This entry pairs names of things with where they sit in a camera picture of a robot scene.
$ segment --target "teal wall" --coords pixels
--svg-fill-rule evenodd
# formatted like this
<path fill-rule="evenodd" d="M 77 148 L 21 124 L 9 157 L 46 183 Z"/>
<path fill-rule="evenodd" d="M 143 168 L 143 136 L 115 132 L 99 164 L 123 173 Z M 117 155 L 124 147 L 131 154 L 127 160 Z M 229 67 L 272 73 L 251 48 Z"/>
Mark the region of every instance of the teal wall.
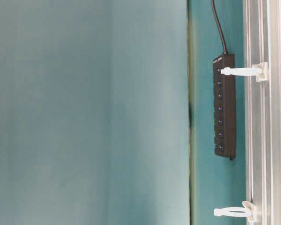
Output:
<path fill-rule="evenodd" d="M 186 1 L 112 3 L 109 225 L 188 225 Z"/>
<path fill-rule="evenodd" d="M 241 0 L 216 0 L 228 52 L 242 67 Z M 190 0 L 192 82 L 192 224 L 240 225 L 244 219 L 214 217 L 214 208 L 241 206 L 245 200 L 244 81 L 236 78 L 237 156 L 234 161 L 214 154 L 212 61 L 222 53 L 210 0 Z"/>
<path fill-rule="evenodd" d="M 186 1 L 0 0 L 0 225 L 186 225 Z"/>
<path fill-rule="evenodd" d="M 0 225 L 105 225 L 107 0 L 0 0 Z"/>

